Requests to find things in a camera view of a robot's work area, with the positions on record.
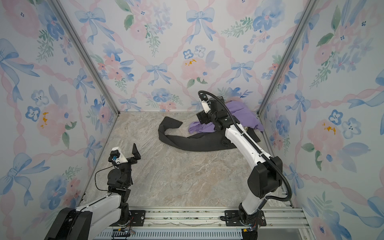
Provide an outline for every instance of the pink flower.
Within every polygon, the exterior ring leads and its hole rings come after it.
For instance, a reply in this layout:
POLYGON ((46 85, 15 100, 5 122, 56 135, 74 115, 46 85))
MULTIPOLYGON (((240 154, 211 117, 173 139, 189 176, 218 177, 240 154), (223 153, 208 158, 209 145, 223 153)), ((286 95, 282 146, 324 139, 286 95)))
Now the pink flower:
POLYGON ((25 0, 2 0, 8 22, 21 35, 37 39, 40 22, 31 3, 25 0))
POLYGON ((72 181, 70 181, 67 185, 67 192, 70 192, 70 193, 75 193, 77 191, 77 187, 79 186, 80 184, 80 179, 77 179, 77 177, 75 177, 74 179, 72 179, 72 181))
POLYGON ((354 27, 351 27, 349 23, 346 26, 339 26, 336 29, 335 36, 331 40, 331 45, 335 47, 335 50, 341 52, 346 45, 349 45, 352 42, 353 30, 356 28, 357 24, 354 24, 354 27))
POLYGON ((111 117, 111 111, 108 107, 101 107, 99 111, 100 123, 108 123, 109 118, 111 117))
POLYGON ((117 81, 121 81, 124 76, 124 72, 119 68, 108 68, 108 78, 115 79, 117 81))
POLYGON ((134 23, 130 27, 132 37, 136 40, 142 41, 147 35, 147 30, 145 26, 141 23, 134 23))
POLYGON ((147 5, 146 0, 141 0, 140 2, 135 2, 136 6, 132 6, 131 10, 135 15, 135 22, 150 23, 152 11, 147 5))
POLYGON ((276 71, 276 69, 277 69, 278 66, 279 66, 279 64, 277 64, 277 63, 272 63, 272 67, 269 67, 268 70, 276 71))
POLYGON ((329 226, 319 217, 314 217, 312 219, 311 229, 316 240, 335 240, 335 236, 329 226))
POLYGON ((235 20, 243 19, 244 16, 250 15, 253 13, 258 5, 258 0, 251 1, 227 1, 227 12, 231 15, 235 20))
POLYGON ((275 138, 277 149, 280 150, 283 147, 283 138, 277 133, 277 131, 273 132, 273 137, 275 138))
POLYGON ((309 129, 308 138, 314 145, 314 149, 321 152, 321 155, 328 154, 336 159, 337 152, 344 145, 344 138, 333 123, 328 120, 318 121, 313 129, 309 129))
POLYGON ((63 197, 63 206, 70 206, 73 199, 73 193, 67 192, 63 197))
POLYGON ((181 65, 181 78, 184 80, 196 79, 203 76, 203 72, 207 71, 205 61, 201 58, 190 58, 185 60, 181 65))
POLYGON ((105 64, 104 63, 98 63, 98 65, 99 65, 99 67, 98 67, 98 69, 99 70, 105 70, 105 64))
POLYGON ((120 65, 120 63, 115 60, 115 57, 113 55, 111 55, 111 57, 108 57, 107 55, 105 55, 104 58, 106 59, 105 65, 107 65, 107 66, 117 68, 120 65))
POLYGON ((159 107, 160 109, 169 112, 169 110, 176 109, 176 104, 174 102, 168 101, 166 103, 161 103, 159 107))
POLYGON ((72 110, 66 106, 59 109, 56 104, 49 104, 41 111, 37 121, 37 128, 41 135, 49 139, 51 146, 55 146, 60 142, 65 132, 65 125, 72 125, 73 116, 71 112, 72 110))
POLYGON ((331 45, 328 45, 328 44, 322 45, 314 55, 314 62, 318 65, 322 64, 323 62, 328 60, 331 53, 332 53, 331 45))

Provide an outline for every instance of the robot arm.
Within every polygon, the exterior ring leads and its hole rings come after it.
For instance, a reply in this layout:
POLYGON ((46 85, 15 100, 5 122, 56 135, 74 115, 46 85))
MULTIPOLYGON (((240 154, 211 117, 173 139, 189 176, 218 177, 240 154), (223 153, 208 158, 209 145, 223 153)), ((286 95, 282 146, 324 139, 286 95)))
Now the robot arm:
POLYGON ((223 97, 199 91, 199 98, 204 108, 203 111, 196 114, 200 123, 212 122, 215 130, 224 131, 225 136, 235 144, 252 168, 252 173, 247 181, 249 191, 239 206, 238 215, 243 225, 253 225, 268 199, 289 201, 291 198, 290 186, 282 174, 282 161, 279 157, 272 157, 254 142, 238 119, 231 115, 224 104, 223 97), (271 196, 271 193, 281 186, 282 182, 287 186, 288 196, 285 198, 271 196))
POLYGON ((108 173, 108 193, 75 209, 62 209, 45 240, 92 240, 113 223, 120 226, 131 224, 132 216, 126 202, 131 192, 128 188, 133 184, 131 165, 141 159, 136 144, 133 144, 132 154, 134 156, 127 159, 119 147, 114 147, 108 159, 112 166, 115 166, 108 173))

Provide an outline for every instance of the black mounting plate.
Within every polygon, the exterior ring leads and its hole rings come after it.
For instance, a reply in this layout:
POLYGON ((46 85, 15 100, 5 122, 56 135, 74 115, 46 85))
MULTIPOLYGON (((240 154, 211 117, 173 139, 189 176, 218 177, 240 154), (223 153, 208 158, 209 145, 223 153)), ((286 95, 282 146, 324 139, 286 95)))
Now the black mounting plate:
MULTIPOLYGON (((232 220, 225 221, 225 224, 227 227, 238 227, 238 226, 244 227, 244 225, 240 222, 238 210, 226 210, 224 211, 224 215, 226 218, 232 218, 232 220)), ((264 212, 262 210, 259 213, 259 217, 257 221, 261 227, 266 226, 266 220, 265 220, 264 212)))
MULTIPOLYGON (((133 217, 131 226, 132 227, 142 227, 144 226, 145 220, 145 210, 130 210, 129 211, 133 217)), ((117 223, 111 224, 111 227, 118 227, 117 223)))

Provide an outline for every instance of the green leaf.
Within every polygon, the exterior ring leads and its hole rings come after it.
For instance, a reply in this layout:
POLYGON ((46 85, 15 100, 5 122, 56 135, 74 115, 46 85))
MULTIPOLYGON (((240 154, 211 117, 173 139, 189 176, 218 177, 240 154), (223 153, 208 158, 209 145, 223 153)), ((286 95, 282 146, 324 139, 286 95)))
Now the green leaf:
POLYGON ((124 0, 115 0, 115 2, 119 5, 119 8, 121 8, 123 11, 126 12, 132 12, 131 8, 129 7, 128 3, 124 0))
POLYGON ((321 171, 321 162, 322 161, 317 161, 317 158, 321 155, 321 152, 319 150, 316 151, 316 153, 314 154, 314 161, 316 163, 316 166, 318 169, 320 169, 321 171))
POLYGON ((333 13, 332 22, 331 22, 331 28, 333 29, 333 31, 336 31, 337 27, 339 26, 340 19, 341 19, 340 9, 339 9, 339 6, 336 6, 335 12, 333 13))
POLYGON ((63 140, 64 145, 69 149, 70 148, 70 136, 67 132, 64 132, 61 136, 61 139, 63 140))
POLYGON ((329 41, 331 40, 331 38, 332 38, 333 36, 334 36, 333 33, 329 33, 329 34, 327 34, 327 35, 324 35, 324 36, 320 39, 320 41, 317 43, 316 47, 321 46, 321 45, 323 45, 323 44, 326 44, 327 42, 329 42, 329 41))
POLYGON ((67 129, 67 130, 71 130, 71 129, 73 129, 74 127, 76 127, 76 123, 77 123, 77 122, 71 122, 71 125, 72 125, 71 127, 70 127, 68 124, 66 124, 66 125, 65 125, 65 129, 67 129))
POLYGON ((125 30, 128 30, 134 22, 133 15, 128 15, 124 20, 125 30))
POLYGON ((187 88, 193 86, 193 84, 195 84, 195 80, 194 79, 190 79, 187 83, 187 88))
POLYGON ((306 143, 306 144, 302 145, 301 148, 304 149, 307 152, 313 152, 314 145, 309 142, 309 143, 306 143))

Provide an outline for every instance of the ventilation grille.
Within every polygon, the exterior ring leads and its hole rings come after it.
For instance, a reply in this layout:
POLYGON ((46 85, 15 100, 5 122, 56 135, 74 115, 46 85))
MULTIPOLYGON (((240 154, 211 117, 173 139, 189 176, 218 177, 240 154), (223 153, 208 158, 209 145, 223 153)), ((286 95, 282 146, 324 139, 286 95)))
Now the ventilation grille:
MULTIPOLYGON (((241 230, 237 229, 137 229, 135 234, 129 239, 242 239, 241 230)), ((106 229, 94 239, 125 239, 119 236, 124 232, 112 232, 112 229, 106 229)))

